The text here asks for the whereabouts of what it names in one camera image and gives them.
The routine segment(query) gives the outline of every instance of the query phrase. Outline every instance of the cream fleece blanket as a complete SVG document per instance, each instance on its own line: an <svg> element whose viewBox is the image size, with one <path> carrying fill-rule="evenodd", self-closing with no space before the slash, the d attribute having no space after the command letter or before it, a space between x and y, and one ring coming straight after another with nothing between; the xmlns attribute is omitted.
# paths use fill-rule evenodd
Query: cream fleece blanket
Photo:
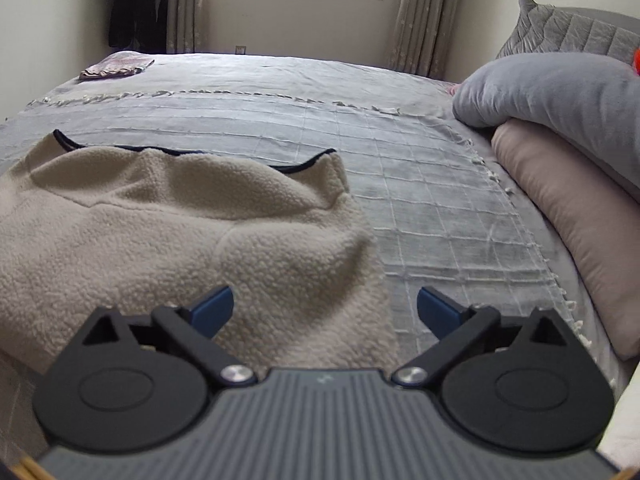
<svg viewBox="0 0 640 480"><path fill-rule="evenodd" d="M398 363L374 237L336 153L251 160L41 140L0 177L0 347L37 371L99 305L187 304L226 283L216 337L264 370Z"/></svg>

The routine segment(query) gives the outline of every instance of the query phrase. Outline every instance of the black circular disc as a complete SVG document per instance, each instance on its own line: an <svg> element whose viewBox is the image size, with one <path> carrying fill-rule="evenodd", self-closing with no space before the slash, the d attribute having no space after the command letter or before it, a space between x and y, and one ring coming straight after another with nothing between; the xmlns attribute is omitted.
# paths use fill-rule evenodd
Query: black circular disc
<svg viewBox="0 0 640 480"><path fill-rule="evenodd" d="M599 379L533 349L496 352L453 368L442 383L442 401L462 428L487 443L559 453L584 446L604 430L611 392Z"/></svg>
<svg viewBox="0 0 640 480"><path fill-rule="evenodd" d="M99 345L54 367L33 399L55 443L96 453L126 453L165 442L192 424L207 402L199 371L160 352Z"/></svg>

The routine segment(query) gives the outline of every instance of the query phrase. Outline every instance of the curtain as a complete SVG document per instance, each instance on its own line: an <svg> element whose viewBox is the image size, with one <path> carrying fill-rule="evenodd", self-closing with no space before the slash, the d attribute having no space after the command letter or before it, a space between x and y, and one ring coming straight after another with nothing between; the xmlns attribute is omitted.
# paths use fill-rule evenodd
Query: curtain
<svg viewBox="0 0 640 480"><path fill-rule="evenodd" d="M202 52L206 40L206 0L169 0L166 20L168 54Z"/></svg>
<svg viewBox="0 0 640 480"><path fill-rule="evenodd" d="M458 0L401 0L388 67L442 79Z"/></svg>

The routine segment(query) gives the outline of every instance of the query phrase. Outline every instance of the dark coat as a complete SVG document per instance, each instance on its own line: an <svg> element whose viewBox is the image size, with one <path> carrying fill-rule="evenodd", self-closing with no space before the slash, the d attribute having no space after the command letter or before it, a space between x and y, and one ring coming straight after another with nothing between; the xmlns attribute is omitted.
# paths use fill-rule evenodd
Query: dark coat
<svg viewBox="0 0 640 480"><path fill-rule="evenodd" d="M113 0L109 46L166 53L168 0Z"/></svg>

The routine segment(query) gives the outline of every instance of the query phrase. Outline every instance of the gray bedspread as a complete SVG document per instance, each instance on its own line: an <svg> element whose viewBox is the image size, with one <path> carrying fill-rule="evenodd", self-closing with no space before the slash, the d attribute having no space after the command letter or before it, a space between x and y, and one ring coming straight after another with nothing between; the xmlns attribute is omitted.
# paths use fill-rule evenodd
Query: gray bedspread
<svg viewBox="0 0 640 480"><path fill-rule="evenodd" d="M335 148L378 237L403 358L436 341L415 313L423 285L505 314L556 308L572 322L540 248L453 118L445 85L340 63L233 58L158 56L132 78L69 82L0 126L0 171L54 128L85 144L266 164ZM23 420L33 380L0 359L0 397L14 400L0 408L0 458L38 445Z"/></svg>

